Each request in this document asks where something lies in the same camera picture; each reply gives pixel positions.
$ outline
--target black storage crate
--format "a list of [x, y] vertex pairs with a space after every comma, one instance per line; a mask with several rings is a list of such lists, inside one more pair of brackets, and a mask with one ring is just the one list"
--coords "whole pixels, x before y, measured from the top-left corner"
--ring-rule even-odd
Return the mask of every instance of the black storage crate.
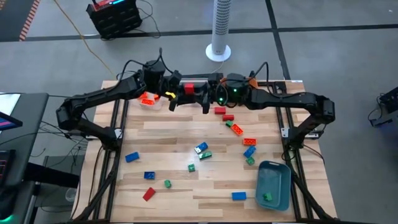
[[142, 23], [136, 0], [101, 1], [89, 4], [86, 12], [101, 38], [117, 38]]

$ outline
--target wooden tabletop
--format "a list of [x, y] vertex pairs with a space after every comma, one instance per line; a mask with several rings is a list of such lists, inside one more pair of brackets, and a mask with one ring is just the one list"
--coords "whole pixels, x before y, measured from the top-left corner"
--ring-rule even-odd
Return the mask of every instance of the wooden tabletop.
[[[104, 81], [103, 87], [115, 81]], [[289, 93], [304, 91], [302, 82], [286, 82]], [[137, 100], [131, 100], [124, 132], [121, 162], [112, 209], [112, 222], [271, 222], [294, 221], [290, 199], [287, 211], [263, 209], [254, 200], [257, 169], [261, 161], [284, 163], [281, 159], [282, 145], [275, 108], [248, 110], [245, 107], [227, 108], [227, 114], [235, 116], [234, 123], [244, 131], [237, 136], [214, 114], [212, 105], [208, 114], [201, 113], [200, 105], [183, 105], [169, 111], [168, 101], [163, 100], [161, 110], [144, 110]], [[118, 122], [123, 101], [119, 109]], [[109, 126], [113, 103], [96, 108], [95, 123]], [[295, 125], [298, 126], [308, 113], [292, 109]], [[243, 152], [243, 138], [256, 138], [256, 163], [249, 166]], [[194, 147], [207, 142], [207, 151], [213, 152], [209, 159], [199, 161]], [[319, 150], [318, 141], [305, 144]], [[81, 172], [81, 196], [75, 217], [88, 204], [93, 168], [99, 141], [89, 143]], [[139, 152], [140, 159], [127, 163], [124, 156]], [[96, 166], [94, 192], [98, 186], [104, 153]], [[322, 160], [313, 153], [301, 149], [303, 168], [309, 191], [325, 209], [335, 217], [328, 179]], [[189, 172], [188, 165], [195, 164], [196, 171]], [[144, 179], [144, 171], [155, 171], [155, 180]], [[169, 179], [171, 189], [166, 189], [164, 180]], [[142, 196], [152, 187], [155, 195], [146, 202]], [[245, 191], [245, 201], [232, 201], [231, 193]], [[302, 194], [297, 189], [302, 216], [305, 217]], [[107, 193], [101, 204], [104, 217]]]

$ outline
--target red lego brick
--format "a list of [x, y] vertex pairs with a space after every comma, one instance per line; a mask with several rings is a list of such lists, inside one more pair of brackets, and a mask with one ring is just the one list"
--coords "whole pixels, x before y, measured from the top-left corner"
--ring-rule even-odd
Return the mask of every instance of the red lego brick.
[[232, 129], [232, 131], [234, 131], [235, 134], [237, 134], [237, 135], [243, 134], [243, 130], [242, 130], [238, 125], [236, 125], [236, 124], [232, 125], [231, 129]]
[[148, 100], [148, 99], [142, 99], [142, 100], [141, 100], [141, 103], [142, 103], [142, 104], [145, 104], [145, 105], [154, 105], [154, 104], [155, 104], [155, 101], [153, 101], [153, 100]]
[[193, 87], [193, 83], [184, 84], [184, 91], [187, 95], [193, 95], [195, 93], [195, 88]]
[[223, 115], [223, 121], [233, 121], [234, 116], [233, 115]]
[[257, 144], [257, 140], [256, 139], [244, 138], [243, 139], [243, 144], [245, 146], [255, 146]]
[[147, 192], [144, 194], [144, 196], [142, 198], [145, 201], [148, 201], [152, 196], [154, 196], [155, 193], [156, 193], [156, 191], [152, 187], [149, 187], [149, 189], [147, 190]]
[[225, 113], [226, 113], [225, 108], [222, 108], [222, 107], [214, 108], [214, 114], [225, 114]]
[[148, 97], [148, 93], [144, 92], [141, 96], [139, 96], [139, 99], [146, 99]]

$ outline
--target monitor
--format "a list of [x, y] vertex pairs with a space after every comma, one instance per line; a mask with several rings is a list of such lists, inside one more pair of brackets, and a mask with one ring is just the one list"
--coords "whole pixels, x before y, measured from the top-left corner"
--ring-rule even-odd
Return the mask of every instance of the monitor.
[[21, 127], [22, 121], [0, 112], [0, 131]]

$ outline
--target orange lego brick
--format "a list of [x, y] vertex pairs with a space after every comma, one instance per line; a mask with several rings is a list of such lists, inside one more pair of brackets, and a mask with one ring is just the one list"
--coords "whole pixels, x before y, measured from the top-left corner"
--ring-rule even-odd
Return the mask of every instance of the orange lego brick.
[[142, 100], [141, 100], [141, 103], [142, 103], [142, 104], [145, 104], [145, 105], [154, 105], [154, 104], [155, 104], [155, 101], [153, 101], [153, 100], [148, 100], [148, 99], [142, 99]]
[[236, 125], [236, 124], [232, 125], [231, 129], [232, 129], [232, 131], [234, 131], [235, 134], [237, 134], [237, 135], [243, 134], [243, 130], [242, 130], [238, 125]]
[[245, 146], [255, 146], [257, 144], [257, 140], [256, 139], [244, 138], [243, 139], [243, 144]]

